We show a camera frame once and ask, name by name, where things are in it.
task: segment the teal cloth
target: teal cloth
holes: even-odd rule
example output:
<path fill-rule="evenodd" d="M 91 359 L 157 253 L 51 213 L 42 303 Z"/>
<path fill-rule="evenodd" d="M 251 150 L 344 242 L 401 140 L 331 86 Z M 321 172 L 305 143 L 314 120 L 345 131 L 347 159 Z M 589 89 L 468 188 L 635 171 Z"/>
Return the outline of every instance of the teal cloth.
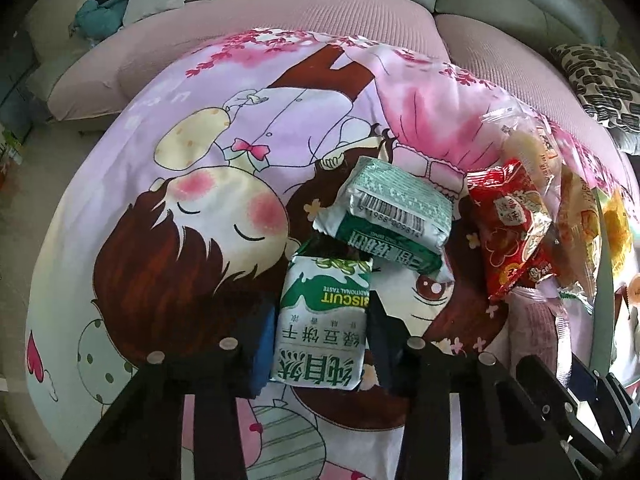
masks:
<path fill-rule="evenodd" d="M 127 0 L 108 0 L 101 5 L 95 0 L 87 0 L 76 12 L 71 28 L 90 40 L 102 41 L 122 26 L 126 9 Z"/>

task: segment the barcode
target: barcode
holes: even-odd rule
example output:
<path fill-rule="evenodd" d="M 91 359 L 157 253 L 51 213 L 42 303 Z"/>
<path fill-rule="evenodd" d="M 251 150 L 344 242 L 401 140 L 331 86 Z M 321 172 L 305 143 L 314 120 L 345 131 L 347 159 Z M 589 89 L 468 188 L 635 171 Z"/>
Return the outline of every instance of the barcode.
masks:
<path fill-rule="evenodd" d="M 391 260 L 392 262 L 399 262 L 407 267 L 417 268 L 422 263 L 419 258 L 415 258 L 409 251 L 405 251 L 395 245 L 376 240 L 375 238 L 370 238 L 358 231 L 351 232 L 351 236 L 347 243 L 350 246 L 372 254 L 373 256 L 380 256 L 381 258 Z"/>
<path fill-rule="evenodd" d="M 388 218 L 393 222 L 400 224 L 402 227 L 414 231 L 415 233 L 422 234 L 424 230 L 424 221 L 422 218 L 412 215 L 407 211 L 400 209 L 389 202 L 380 200 L 368 193 L 364 193 L 358 202 L 358 206 L 362 209 L 367 209 L 379 216 Z"/>

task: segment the pink cheek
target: pink cheek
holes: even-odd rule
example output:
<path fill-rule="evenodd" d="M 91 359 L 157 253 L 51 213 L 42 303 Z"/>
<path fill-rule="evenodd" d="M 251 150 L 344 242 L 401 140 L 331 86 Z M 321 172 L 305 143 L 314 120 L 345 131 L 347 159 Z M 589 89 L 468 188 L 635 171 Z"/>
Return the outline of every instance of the pink cheek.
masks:
<path fill-rule="evenodd" d="M 249 202 L 247 213 L 254 229 L 261 235 L 287 233 L 289 229 L 282 203 L 270 192 L 255 196 Z"/>
<path fill-rule="evenodd" d="M 207 171 L 194 171 L 176 178 L 169 184 L 168 192 L 177 201 L 197 200 L 205 196 L 216 185 Z"/>

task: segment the green biscuit package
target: green biscuit package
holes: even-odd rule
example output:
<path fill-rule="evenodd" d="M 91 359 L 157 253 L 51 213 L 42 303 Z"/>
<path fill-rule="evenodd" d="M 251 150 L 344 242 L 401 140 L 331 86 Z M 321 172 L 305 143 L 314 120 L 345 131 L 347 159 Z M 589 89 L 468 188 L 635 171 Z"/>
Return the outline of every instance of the green biscuit package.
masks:
<path fill-rule="evenodd" d="M 293 256 L 285 278 L 271 379 L 352 390 L 360 382 L 371 262 Z"/>
<path fill-rule="evenodd" d="M 314 229 L 421 274 L 442 266 L 452 203 L 424 180 L 361 156 Z"/>

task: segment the closed eye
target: closed eye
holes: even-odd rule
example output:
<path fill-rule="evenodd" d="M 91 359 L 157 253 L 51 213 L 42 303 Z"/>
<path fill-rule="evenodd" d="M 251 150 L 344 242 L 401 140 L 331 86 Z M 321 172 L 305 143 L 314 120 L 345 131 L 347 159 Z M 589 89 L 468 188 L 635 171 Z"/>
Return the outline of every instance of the closed eye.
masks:
<path fill-rule="evenodd" d="M 260 238 L 251 238 L 250 236 L 245 235 L 240 229 L 238 229 L 238 226 L 236 224 L 234 224 L 234 229 L 236 230 L 236 233 L 238 233 L 238 235 L 241 238 L 244 238 L 245 240 L 249 241 L 249 242 L 259 242 L 260 240 L 264 240 L 264 236 L 261 236 Z"/>
<path fill-rule="evenodd" d="M 411 314 L 411 317 L 415 317 L 415 319 L 421 319 L 423 321 L 433 321 L 433 319 L 430 319 L 428 317 L 420 317 L 420 316 L 416 316 L 415 314 Z"/>
<path fill-rule="evenodd" d="M 199 211 L 187 211 L 180 205 L 180 202 L 176 202 L 176 204 L 178 206 L 178 209 L 182 211 L 185 215 L 197 215 L 199 213 Z"/>

